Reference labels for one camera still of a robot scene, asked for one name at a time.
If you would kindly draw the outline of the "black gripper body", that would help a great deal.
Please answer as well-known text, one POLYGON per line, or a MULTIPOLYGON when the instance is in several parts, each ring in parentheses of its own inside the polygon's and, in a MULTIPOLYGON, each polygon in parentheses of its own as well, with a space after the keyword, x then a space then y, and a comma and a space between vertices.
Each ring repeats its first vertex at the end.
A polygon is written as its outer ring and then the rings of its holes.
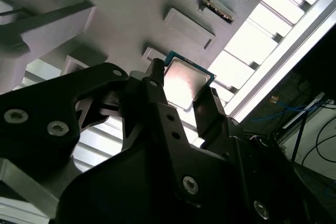
POLYGON ((231 164, 192 147, 199 191, 177 193, 167 160, 139 144, 77 177, 56 223, 252 223, 231 164))

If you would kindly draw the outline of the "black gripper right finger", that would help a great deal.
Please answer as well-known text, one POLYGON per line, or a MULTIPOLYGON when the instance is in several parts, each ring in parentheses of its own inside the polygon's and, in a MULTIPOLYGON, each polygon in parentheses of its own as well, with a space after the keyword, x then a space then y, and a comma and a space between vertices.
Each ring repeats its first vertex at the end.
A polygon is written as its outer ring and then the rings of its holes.
POLYGON ((214 218, 222 223, 329 223, 330 214, 304 185, 279 145, 246 137, 214 88, 193 102, 201 148, 224 159, 214 218))

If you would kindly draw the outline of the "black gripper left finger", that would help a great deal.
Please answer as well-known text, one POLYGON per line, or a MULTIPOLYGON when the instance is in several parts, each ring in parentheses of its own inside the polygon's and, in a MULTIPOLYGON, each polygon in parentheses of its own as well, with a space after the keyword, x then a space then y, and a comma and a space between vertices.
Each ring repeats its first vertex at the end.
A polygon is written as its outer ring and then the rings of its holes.
POLYGON ((175 191, 196 195, 201 177, 163 71, 156 59, 136 79, 103 63, 1 95, 1 181, 38 209, 57 209, 85 173, 72 157, 82 132, 113 115, 122 118, 121 152, 148 145, 167 160, 175 191))

